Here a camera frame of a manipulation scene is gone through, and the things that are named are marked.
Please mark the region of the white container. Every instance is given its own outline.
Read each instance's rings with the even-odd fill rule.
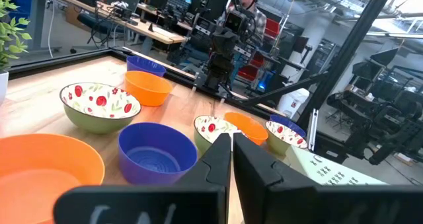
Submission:
[[[0,69],[0,106],[6,98],[8,80],[9,80],[9,72]]]
[[[307,89],[298,89],[285,94],[279,100],[278,111],[283,112],[288,118],[293,118],[298,108],[307,100],[310,92]]]

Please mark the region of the orange bowl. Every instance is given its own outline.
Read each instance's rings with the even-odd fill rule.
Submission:
[[[144,106],[162,105],[173,89],[166,79],[142,71],[126,72],[125,87]]]
[[[0,223],[53,223],[64,192],[99,185],[101,156],[88,144],[53,134],[0,139]]]
[[[225,120],[239,128],[245,135],[257,145],[261,145],[268,138],[266,129],[256,120],[237,112],[225,113]]]

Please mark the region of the plaid shirt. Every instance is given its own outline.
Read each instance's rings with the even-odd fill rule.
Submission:
[[[254,10],[254,14],[256,15],[254,18],[256,21],[256,31],[254,35],[252,35],[251,38],[247,40],[247,43],[260,47],[263,44],[264,30],[266,29],[267,17],[266,15],[264,15],[264,13],[260,12],[257,7]],[[225,21],[226,12],[223,12],[223,14],[217,19],[217,25],[223,26]],[[250,25],[249,30],[254,30],[254,23]]]

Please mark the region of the blue bowl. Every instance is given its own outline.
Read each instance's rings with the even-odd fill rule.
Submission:
[[[132,184],[173,184],[197,161],[184,134],[156,123],[132,124],[119,135],[119,164]]]
[[[270,121],[271,122],[277,122],[279,124],[282,124],[289,129],[295,131],[298,135],[300,135],[302,138],[305,138],[307,134],[301,127],[299,127],[296,123],[292,122],[289,118],[285,118],[283,116],[279,115],[270,115]]]
[[[163,77],[166,73],[166,68],[163,65],[138,56],[128,56],[126,67],[128,71],[144,71],[159,77]]]

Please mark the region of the white pot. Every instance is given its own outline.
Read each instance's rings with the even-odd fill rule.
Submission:
[[[5,100],[7,81],[9,80],[9,72],[0,69],[0,106]]]

